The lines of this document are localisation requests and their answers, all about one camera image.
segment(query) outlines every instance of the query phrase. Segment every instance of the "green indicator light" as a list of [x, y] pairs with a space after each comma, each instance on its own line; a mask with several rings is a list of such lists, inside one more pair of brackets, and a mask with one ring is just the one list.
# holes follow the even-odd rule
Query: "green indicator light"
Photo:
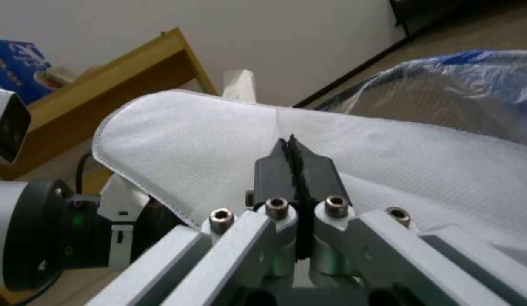
[[73, 227], [80, 228], [82, 225], [84, 225], [84, 217], [82, 215], [75, 215], [72, 218], [72, 225]]

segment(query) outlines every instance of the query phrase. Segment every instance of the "non-woven fabric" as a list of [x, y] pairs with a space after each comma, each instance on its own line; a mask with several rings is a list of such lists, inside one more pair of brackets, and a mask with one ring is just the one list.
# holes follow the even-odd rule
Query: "non-woven fabric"
[[403, 207], [421, 231], [455, 223], [527, 266], [527, 147], [497, 138], [163, 91], [108, 116], [93, 152], [197, 228], [217, 208], [242, 214], [256, 159], [290, 134], [333, 159], [358, 213]]

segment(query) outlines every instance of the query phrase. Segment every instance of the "white wall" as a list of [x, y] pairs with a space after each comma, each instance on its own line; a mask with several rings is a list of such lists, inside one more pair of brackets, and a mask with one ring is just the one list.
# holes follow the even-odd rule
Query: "white wall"
[[402, 39], [388, 0], [0, 0], [0, 38], [81, 72], [180, 27], [213, 83], [248, 68], [292, 105]]

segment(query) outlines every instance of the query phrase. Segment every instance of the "plastic bag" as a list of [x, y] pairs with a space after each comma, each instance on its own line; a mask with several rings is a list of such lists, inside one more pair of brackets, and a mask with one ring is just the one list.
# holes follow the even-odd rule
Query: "plastic bag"
[[421, 122], [527, 145], [527, 51], [469, 51], [404, 62], [319, 110]]

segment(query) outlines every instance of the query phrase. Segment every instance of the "blue box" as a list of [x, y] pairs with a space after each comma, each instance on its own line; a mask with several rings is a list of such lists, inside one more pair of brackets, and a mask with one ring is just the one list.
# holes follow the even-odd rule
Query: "blue box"
[[33, 43], [0, 40], [0, 88], [15, 91], [26, 105], [59, 87], [46, 75], [50, 67]]

